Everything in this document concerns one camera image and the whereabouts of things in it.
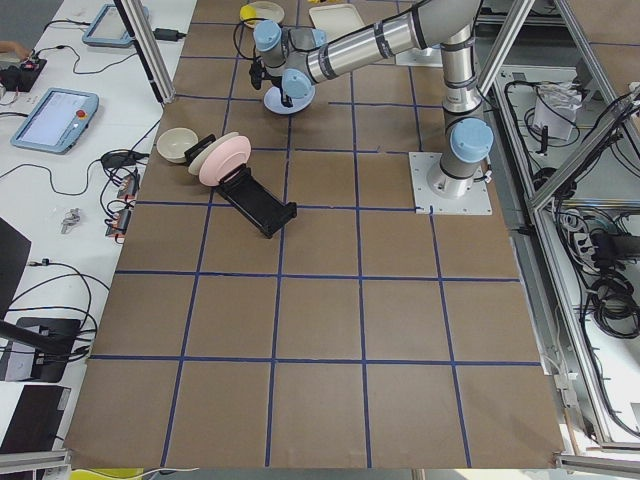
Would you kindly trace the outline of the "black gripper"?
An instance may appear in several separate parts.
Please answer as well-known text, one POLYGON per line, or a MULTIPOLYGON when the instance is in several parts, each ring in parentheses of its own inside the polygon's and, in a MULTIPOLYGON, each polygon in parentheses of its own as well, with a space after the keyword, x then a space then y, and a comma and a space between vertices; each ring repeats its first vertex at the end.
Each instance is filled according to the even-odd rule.
POLYGON ((276 77, 272 80, 272 84, 278 89, 282 104, 286 108, 292 107, 292 96, 283 77, 276 77))

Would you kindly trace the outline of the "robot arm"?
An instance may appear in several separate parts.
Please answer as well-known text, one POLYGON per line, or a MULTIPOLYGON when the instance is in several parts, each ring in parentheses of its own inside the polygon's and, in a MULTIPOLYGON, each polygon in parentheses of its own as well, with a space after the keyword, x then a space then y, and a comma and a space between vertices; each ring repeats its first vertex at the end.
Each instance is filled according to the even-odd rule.
POLYGON ((413 48, 441 50, 447 146, 427 174, 430 189, 447 199, 463 197, 491 150, 494 136, 481 118, 483 96, 474 66, 473 25, 478 1, 419 1, 407 10, 333 41, 311 28, 281 27, 272 20, 253 30, 251 84, 269 81, 283 106, 312 88, 413 48))

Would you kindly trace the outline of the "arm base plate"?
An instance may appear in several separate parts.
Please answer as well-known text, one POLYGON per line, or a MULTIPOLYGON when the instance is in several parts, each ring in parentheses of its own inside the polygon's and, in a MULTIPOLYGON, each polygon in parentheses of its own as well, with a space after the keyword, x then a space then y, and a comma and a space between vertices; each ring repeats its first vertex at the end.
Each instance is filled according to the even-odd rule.
POLYGON ((439 45, 425 49, 412 48, 395 56, 395 64, 410 67, 442 68, 442 54, 439 45))
POLYGON ((488 216, 492 207, 480 167, 470 178, 454 179, 441 169, 439 152, 410 152, 415 212, 432 215, 488 216))

